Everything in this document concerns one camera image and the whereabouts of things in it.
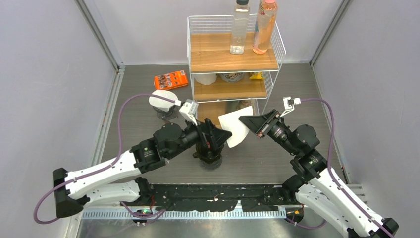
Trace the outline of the dark green dripper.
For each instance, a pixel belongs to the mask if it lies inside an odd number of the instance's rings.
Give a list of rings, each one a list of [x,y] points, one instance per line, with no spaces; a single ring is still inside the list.
[[[195,152],[193,153],[193,158],[202,159],[202,160],[214,160],[217,157],[222,156],[222,150],[224,145],[216,151],[211,150],[208,146],[203,146],[201,144],[196,144]]]

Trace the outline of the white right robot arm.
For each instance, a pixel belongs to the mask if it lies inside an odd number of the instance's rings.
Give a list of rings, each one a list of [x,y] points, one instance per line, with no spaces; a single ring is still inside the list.
[[[259,138],[269,136],[294,158],[295,175],[282,184],[283,198],[311,208],[345,238],[393,238],[399,228],[392,218],[370,209],[338,177],[317,150],[319,139],[307,124],[294,131],[277,110],[261,116],[240,116],[239,121]]]

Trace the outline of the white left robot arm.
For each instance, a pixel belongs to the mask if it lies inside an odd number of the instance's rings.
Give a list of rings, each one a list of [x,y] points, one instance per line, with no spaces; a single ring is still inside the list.
[[[217,152],[232,132],[217,128],[210,119],[194,124],[167,123],[149,139],[141,141],[114,159],[78,171],[64,168],[53,172],[55,210],[58,218],[73,216],[93,201],[89,192],[99,192],[102,185],[138,176],[166,165],[166,162],[195,145]]]

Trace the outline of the white printed cup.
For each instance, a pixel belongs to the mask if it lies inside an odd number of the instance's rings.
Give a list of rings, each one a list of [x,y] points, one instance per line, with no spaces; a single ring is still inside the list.
[[[249,107],[249,106],[254,107],[255,106],[255,101],[254,100],[240,100],[238,102],[237,109],[240,110],[240,109],[243,109],[243,108],[246,108],[246,107]]]

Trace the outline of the grey metal can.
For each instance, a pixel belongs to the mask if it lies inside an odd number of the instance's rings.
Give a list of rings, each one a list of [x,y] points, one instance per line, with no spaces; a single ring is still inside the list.
[[[240,101],[227,101],[226,102],[226,113],[234,112],[239,109],[239,102]]]

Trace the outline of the smoky glass mug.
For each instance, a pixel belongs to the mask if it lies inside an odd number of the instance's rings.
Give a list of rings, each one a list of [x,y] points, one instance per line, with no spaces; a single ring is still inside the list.
[[[202,159],[200,159],[200,166],[204,170],[213,171],[213,170],[218,169],[221,166],[222,162],[223,162],[223,157],[222,156],[217,157],[214,160],[202,160]]]

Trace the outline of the yellow snack packet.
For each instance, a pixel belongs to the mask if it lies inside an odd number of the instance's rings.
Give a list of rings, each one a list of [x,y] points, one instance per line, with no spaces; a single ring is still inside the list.
[[[263,72],[252,72],[249,76],[250,80],[265,80]]]

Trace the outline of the printed ceramic bowl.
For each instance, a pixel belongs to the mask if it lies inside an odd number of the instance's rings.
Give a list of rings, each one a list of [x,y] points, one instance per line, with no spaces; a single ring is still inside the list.
[[[243,72],[236,72],[236,73],[221,73],[219,74],[220,78],[228,83],[235,83],[242,80],[245,76]]]

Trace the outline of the white cup on shelf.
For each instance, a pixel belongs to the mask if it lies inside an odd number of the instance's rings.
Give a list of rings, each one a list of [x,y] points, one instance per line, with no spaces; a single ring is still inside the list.
[[[216,82],[217,74],[209,73],[209,74],[194,74],[194,79],[205,86],[211,85]]]

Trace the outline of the orange snack box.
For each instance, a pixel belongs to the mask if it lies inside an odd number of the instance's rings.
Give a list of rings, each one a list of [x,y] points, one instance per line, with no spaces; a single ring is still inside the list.
[[[179,70],[154,77],[156,90],[173,90],[188,86],[188,78],[184,70]]]

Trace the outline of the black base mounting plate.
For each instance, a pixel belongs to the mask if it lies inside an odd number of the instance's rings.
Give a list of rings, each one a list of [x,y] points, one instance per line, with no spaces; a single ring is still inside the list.
[[[274,184],[153,184],[141,196],[158,209],[183,212],[233,211],[237,205],[245,212],[273,211],[299,204]]]

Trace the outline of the pink drink bottle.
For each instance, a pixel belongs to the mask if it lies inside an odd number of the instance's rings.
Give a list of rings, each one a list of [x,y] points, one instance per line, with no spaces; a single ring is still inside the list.
[[[268,50],[278,12],[276,0],[261,0],[257,12],[252,50],[265,54]]]

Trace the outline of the clear water bottle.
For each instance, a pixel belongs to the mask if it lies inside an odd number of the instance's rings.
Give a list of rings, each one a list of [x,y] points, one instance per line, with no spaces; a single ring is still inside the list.
[[[248,0],[236,0],[236,6],[233,14],[233,26],[231,30],[231,54],[241,55],[244,53],[249,10]]]

